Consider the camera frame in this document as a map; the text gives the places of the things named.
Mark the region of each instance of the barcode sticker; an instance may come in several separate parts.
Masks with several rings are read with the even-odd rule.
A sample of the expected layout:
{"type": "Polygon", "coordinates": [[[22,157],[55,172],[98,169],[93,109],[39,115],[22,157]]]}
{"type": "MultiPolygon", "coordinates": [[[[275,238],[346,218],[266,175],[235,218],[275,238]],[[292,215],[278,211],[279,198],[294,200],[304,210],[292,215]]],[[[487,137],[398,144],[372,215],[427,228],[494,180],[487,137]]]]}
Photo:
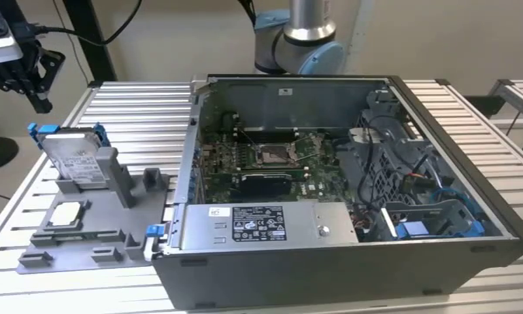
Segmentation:
{"type": "Polygon", "coordinates": [[[209,216],[210,217],[229,217],[230,216],[230,207],[209,207],[209,216]]]}

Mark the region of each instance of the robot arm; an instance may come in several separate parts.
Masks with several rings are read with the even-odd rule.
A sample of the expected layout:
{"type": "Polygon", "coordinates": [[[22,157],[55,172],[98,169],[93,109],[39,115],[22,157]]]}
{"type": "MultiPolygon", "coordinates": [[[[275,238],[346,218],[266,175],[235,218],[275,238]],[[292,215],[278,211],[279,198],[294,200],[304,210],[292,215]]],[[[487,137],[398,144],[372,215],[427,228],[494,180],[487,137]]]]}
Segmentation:
{"type": "MultiPolygon", "coordinates": [[[[119,35],[139,8],[106,41],[119,35]]],[[[344,49],[334,41],[335,23],[330,20],[330,0],[290,0],[290,10],[255,15],[251,0],[238,0],[254,24],[255,68],[268,74],[335,74],[344,49]]],[[[37,113],[47,113],[47,92],[62,67],[65,55],[42,48],[37,35],[75,31],[27,23],[15,0],[0,0],[0,89],[25,95],[37,113]]]]}
{"type": "Polygon", "coordinates": [[[330,0],[288,0],[288,10],[256,16],[255,68],[267,74],[336,74],[344,49],[334,41],[330,0]]]}
{"type": "Polygon", "coordinates": [[[65,55],[42,48],[37,27],[29,24],[14,0],[0,0],[0,89],[25,95],[37,113],[47,113],[47,92],[65,55]]]}

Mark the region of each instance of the white label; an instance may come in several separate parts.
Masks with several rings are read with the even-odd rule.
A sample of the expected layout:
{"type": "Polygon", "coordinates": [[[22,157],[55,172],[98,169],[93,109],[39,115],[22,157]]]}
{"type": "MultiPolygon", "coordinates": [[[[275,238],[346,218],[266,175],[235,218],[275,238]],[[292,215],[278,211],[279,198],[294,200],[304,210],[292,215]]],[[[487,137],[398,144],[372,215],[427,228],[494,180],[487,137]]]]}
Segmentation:
{"type": "Polygon", "coordinates": [[[292,89],[291,88],[279,88],[279,96],[291,96],[292,89]]]}
{"type": "Polygon", "coordinates": [[[62,158],[62,169],[77,184],[105,182],[105,176],[93,156],[62,158]]]}
{"type": "Polygon", "coordinates": [[[209,216],[210,217],[229,217],[230,216],[230,207],[209,207],[209,216]]]}

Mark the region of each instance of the white wall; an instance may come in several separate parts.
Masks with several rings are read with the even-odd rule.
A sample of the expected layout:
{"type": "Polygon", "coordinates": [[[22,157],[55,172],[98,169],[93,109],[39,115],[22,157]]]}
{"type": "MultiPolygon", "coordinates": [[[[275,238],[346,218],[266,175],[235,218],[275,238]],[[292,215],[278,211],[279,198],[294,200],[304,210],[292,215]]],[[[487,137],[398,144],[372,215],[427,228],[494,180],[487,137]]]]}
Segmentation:
{"type": "MultiPolygon", "coordinates": [[[[57,2],[65,16],[62,2],[57,2]]],[[[59,25],[51,0],[18,0],[18,3],[30,22],[59,25]]],[[[287,0],[256,0],[256,11],[287,8],[287,3],[287,0]]],[[[118,28],[134,4],[135,0],[94,0],[105,36],[118,28]]],[[[358,0],[332,0],[336,39],[343,43],[351,37],[356,7],[358,0]]],[[[54,110],[37,115],[23,97],[0,91],[1,135],[25,134],[30,121],[62,122],[85,90],[66,35],[47,34],[41,43],[66,54],[66,64],[49,95],[54,110]]],[[[187,81],[197,73],[251,73],[254,68],[251,24],[235,0],[143,1],[135,19],[107,49],[119,80],[187,81]]]]}
{"type": "Polygon", "coordinates": [[[371,2],[350,73],[443,78],[467,94],[487,93],[499,78],[523,79],[523,0],[371,2]]]}

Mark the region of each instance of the blue cable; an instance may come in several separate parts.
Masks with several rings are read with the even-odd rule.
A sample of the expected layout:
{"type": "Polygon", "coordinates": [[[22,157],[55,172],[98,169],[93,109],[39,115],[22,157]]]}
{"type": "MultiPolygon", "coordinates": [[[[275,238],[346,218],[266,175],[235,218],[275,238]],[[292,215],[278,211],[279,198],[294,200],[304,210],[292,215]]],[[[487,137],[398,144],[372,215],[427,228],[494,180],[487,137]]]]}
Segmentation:
{"type": "Polygon", "coordinates": [[[430,195],[430,202],[431,203],[434,203],[436,201],[436,196],[442,192],[454,193],[463,200],[464,205],[466,205],[468,211],[471,212],[471,214],[472,215],[476,214],[475,206],[474,206],[471,200],[467,198],[467,195],[464,195],[463,193],[460,193],[458,190],[455,190],[452,188],[439,188],[438,190],[435,190],[435,192],[430,195]]]}

